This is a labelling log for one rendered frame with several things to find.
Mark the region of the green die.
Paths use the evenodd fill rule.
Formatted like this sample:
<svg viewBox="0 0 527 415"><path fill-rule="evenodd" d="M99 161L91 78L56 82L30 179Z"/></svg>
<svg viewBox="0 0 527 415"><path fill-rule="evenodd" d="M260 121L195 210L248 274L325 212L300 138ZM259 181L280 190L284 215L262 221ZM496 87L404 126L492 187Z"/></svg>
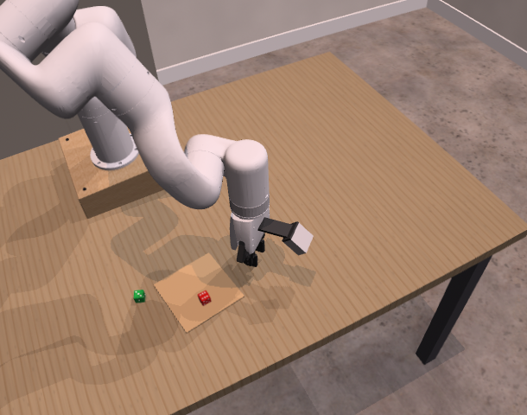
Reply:
<svg viewBox="0 0 527 415"><path fill-rule="evenodd" d="M136 303L144 303L145 302L144 290L134 290L134 300Z"/></svg>

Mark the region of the red die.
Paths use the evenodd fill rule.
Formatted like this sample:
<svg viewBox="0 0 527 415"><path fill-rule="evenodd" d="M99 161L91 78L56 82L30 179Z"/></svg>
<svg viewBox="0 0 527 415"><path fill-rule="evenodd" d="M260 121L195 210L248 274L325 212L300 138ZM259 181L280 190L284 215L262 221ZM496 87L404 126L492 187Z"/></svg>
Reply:
<svg viewBox="0 0 527 415"><path fill-rule="evenodd" d="M198 294L198 298L199 298L202 306L204 306L204 305L206 305L206 304L211 302L211 298L210 298L210 296L209 296L209 294L207 293L206 290L201 292L200 294Z"/></svg>

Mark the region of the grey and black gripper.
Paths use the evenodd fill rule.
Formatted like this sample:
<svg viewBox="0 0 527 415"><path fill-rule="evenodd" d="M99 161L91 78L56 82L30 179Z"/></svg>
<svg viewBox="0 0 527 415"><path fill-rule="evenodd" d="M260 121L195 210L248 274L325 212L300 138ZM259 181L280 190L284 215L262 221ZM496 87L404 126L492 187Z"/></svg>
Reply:
<svg viewBox="0 0 527 415"><path fill-rule="evenodd" d="M255 251L265 251L265 233L258 231L258 228L264 217L270 218L270 208L268 207L267 210L267 213L265 211L263 214L252 218L241 217L232 211L230 218L230 241L233 250L236 250L238 247L237 262L244 262L248 266L257 267L257 255Z"/></svg>

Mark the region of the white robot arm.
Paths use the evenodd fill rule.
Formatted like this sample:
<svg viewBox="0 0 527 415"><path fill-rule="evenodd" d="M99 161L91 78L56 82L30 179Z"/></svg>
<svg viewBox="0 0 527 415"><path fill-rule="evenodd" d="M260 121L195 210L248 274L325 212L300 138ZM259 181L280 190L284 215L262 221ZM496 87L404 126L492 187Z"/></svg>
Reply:
<svg viewBox="0 0 527 415"><path fill-rule="evenodd" d="M254 140L200 134L183 152L168 92L136 58L115 10L77 10L78 4L6 0L0 6L0 69L54 115L78 114L97 168L121 169L140 154L153 179L193 209L218 200L224 176L236 215L263 214L270 204L266 149ZM46 58L30 64L40 53Z"/></svg>

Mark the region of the tan flat mat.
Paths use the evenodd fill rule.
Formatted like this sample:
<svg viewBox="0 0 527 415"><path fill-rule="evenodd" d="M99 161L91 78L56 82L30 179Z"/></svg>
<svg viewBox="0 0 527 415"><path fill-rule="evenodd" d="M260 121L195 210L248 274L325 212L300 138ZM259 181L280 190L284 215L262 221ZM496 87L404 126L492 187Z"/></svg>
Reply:
<svg viewBox="0 0 527 415"><path fill-rule="evenodd" d="M154 286L186 333L244 298L210 253ZM197 294L204 290L211 302L202 306Z"/></svg>

